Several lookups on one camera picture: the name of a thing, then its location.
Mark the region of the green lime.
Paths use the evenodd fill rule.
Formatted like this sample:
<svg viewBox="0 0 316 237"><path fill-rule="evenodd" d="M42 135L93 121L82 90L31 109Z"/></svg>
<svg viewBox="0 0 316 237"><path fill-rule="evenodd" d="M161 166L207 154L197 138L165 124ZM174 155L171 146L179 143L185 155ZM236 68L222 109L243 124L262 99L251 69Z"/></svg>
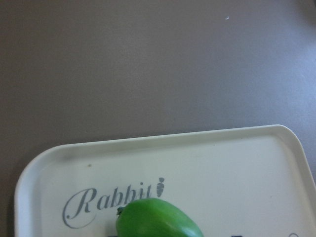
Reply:
<svg viewBox="0 0 316 237"><path fill-rule="evenodd" d="M119 237L202 237L198 225L176 206L158 199L135 200L118 208Z"/></svg>

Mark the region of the cream rabbit tray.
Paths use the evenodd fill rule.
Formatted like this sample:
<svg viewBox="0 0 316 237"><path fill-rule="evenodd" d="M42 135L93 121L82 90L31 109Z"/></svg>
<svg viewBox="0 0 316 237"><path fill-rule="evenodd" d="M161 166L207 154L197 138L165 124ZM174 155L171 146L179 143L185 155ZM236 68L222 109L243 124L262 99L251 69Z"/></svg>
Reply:
<svg viewBox="0 0 316 237"><path fill-rule="evenodd" d="M206 237L313 237L316 188L282 125L51 148L22 172L17 237L115 237L117 208L163 199Z"/></svg>

